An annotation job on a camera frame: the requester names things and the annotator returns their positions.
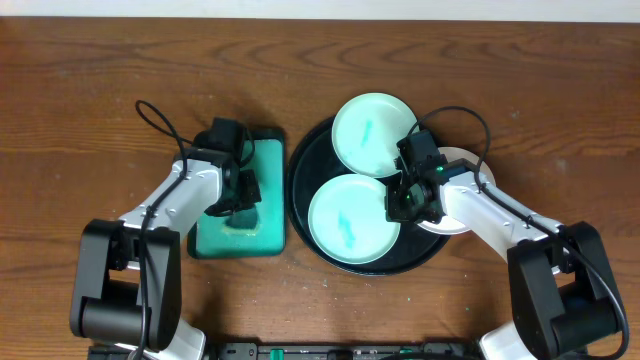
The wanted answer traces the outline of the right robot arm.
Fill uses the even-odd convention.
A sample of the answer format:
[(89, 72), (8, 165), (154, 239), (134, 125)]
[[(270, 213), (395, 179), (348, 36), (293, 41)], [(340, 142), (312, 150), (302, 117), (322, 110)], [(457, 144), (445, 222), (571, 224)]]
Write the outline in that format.
[(388, 219), (457, 220), (508, 265), (512, 320), (479, 341), (485, 359), (586, 359), (598, 340), (621, 335), (611, 358), (630, 342), (623, 301), (598, 231), (566, 226), (499, 190), (468, 165), (449, 164), (394, 176)]

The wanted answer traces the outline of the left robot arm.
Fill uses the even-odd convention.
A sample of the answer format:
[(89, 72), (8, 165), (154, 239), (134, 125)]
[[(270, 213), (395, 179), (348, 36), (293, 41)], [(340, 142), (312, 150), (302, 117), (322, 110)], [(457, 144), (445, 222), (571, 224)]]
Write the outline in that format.
[(116, 220), (81, 234), (70, 312), (77, 337), (130, 350), (135, 359), (200, 359), (205, 334), (181, 317), (181, 243), (204, 215), (228, 215), (260, 199), (250, 155), (180, 151), (167, 178)]

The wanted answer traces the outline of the dark green sponge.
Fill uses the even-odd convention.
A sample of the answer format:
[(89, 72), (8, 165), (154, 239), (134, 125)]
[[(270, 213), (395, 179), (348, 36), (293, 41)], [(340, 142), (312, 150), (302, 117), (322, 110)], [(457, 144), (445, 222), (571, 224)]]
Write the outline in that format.
[(238, 236), (255, 236), (260, 228), (259, 214), (255, 206), (226, 217), (223, 231)]

